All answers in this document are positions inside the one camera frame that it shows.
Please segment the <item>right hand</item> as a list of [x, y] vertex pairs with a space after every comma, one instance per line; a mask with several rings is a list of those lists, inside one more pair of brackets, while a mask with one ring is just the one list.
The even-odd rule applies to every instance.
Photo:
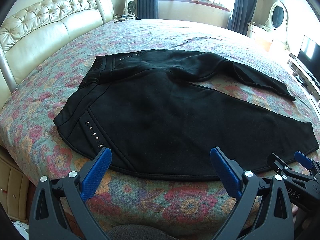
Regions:
[[293, 214], [293, 217], [296, 216], [297, 212], [299, 211], [299, 207], [296, 206], [295, 204], [292, 204], [292, 214]]

